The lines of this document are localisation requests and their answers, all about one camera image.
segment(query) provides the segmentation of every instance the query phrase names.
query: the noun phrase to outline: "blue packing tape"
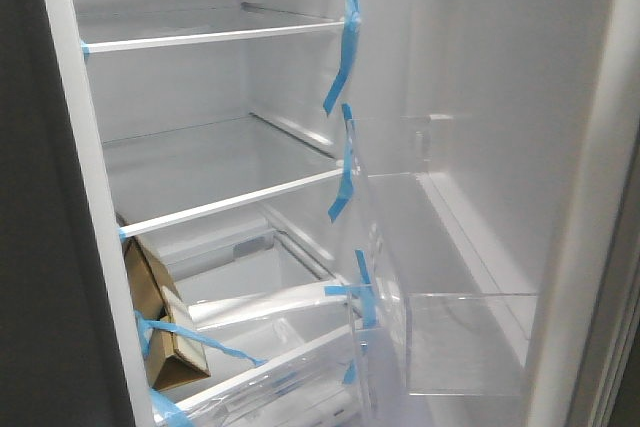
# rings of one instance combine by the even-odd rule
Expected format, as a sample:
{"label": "blue packing tape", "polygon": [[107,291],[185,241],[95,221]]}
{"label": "blue packing tape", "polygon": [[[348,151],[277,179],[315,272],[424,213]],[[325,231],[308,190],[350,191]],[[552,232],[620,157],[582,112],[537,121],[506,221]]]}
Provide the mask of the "blue packing tape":
{"label": "blue packing tape", "polygon": [[357,371],[356,371],[356,363],[355,361],[349,362],[349,367],[347,367],[347,371],[344,373],[344,377],[342,378],[342,383],[351,385],[356,381]]}
{"label": "blue packing tape", "polygon": [[361,23],[362,18],[360,17],[359,0],[346,0],[342,44],[340,47],[340,68],[322,104],[327,115],[331,113],[333,107],[336,105],[336,101],[347,83],[349,74],[355,63]]}
{"label": "blue packing tape", "polygon": [[362,283],[364,285],[371,285],[371,277],[369,277],[369,272],[367,271],[367,259],[364,256],[363,250],[356,250],[356,260],[358,261],[358,268],[360,269]]}
{"label": "blue packing tape", "polygon": [[[358,269],[360,270],[360,279],[362,286],[352,285],[328,285],[324,288],[325,295],[347,295],[349,292],[354,297],[360,299],[362,303],[362,326],[365,329],[371,329],[378,325],[378,317],[376,314],[376,299],[371,287],[371,277],[367,270],[367,260],[364,251],[358,249],[355,251],[356,260],[358,261]],[[362,345],[362,353],[367,353],[367,345]],[[352,360],[344,374],[342,382],[344,384],[353,384],[357,377],[356,364]]]}
{"label": "blue packing tape", "polygon": [[147,320],[144,317],[142,317],[142,314],[138,311],[136,311],[136,320],[138,321],[138,338],[140,339],[142,355],[145,358],[147,355],[149,355],[149,340],[151,338],[150,331],[152,329],[158,329],[158,330],[164,330],[166,332],[177,334],[187,339],[195,340],[196,342],[200,342],[201,344],[204,344],[207,347],[218,349],[221,352],[227,355],[230,355],[231,357],[250,360],[255,367],[260,367],[261,365],[264,365],[267,362],[266,360],[256,359],[255,357],[252,357],[241,350],[231,349],[229,347],[226,347],[222,345],[220,342],[218,342],[217,340],[210,339],[209,337],[205,337],[204,335],[199,334],[198,332],[185,329],[184,327],[173,324],[171,322],[162,322],[160,320]]}
{"label": "blue packing tape", "polygon": [[91,51],[89,50],[89,46],[82,39],[80,39],[80,45],[82,46],[82,55],[84,56],[84,60],[87,60],[89,58],[89,54],[91,54]]}
{"label": "blue packing tape", "polygon": [[193,427],[193,423],[180,407],[154,389],[149,389],[151,402],[168,427]]}
{"label": "blue packing tape", "polygon": [[[342,115],[344,117],[345,126],[353,120],[353,114],[349,104],[342,104]],[[349,129],[347,128],[347,138],[344,146],[344,165],[342,168],[342,178],[340,179],[340,187],[338,188],[338,195],[336,200],[329,207],[328,214],[331,219],[331,223],[335,222],[340,213],[349,203],[353,193],[355,191],[353,187],[353,181],[351,179],[351,168],[353,164],[353,141],[349,135]]]}

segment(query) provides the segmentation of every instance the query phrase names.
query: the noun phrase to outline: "brown cardboard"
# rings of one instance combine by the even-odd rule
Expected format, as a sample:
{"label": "brown cardboard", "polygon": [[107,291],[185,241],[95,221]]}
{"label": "brown cardboard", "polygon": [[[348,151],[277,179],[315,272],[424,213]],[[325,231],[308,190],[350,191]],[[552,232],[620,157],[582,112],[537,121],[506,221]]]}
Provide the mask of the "brown cardboard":
{"label": "brown cardboard", "polygon": [[[135,238],[128,239],[123,249],[134,309],[145,319],[163,319],[195,330],[164,264]],[[159,390],[211,375],[200,343],[160,330],[151,335],[145,368],[149,385]]]}

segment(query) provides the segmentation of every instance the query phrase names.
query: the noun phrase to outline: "refrigerator door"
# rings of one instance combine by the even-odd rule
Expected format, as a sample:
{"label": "refrigerator door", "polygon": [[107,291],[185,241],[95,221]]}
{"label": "refrigerator door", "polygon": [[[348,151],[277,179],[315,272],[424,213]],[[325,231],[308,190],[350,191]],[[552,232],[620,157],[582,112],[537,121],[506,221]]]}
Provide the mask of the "refrigerator door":
{"label": "refrigerator door", "polygon": [[344,117],[345,0],[45,1],[138,425],[168,420],[118,234],[268,360],[209,352],[165,392],[194,425],[563,425],[640,117],[633,0],[358,0]]}

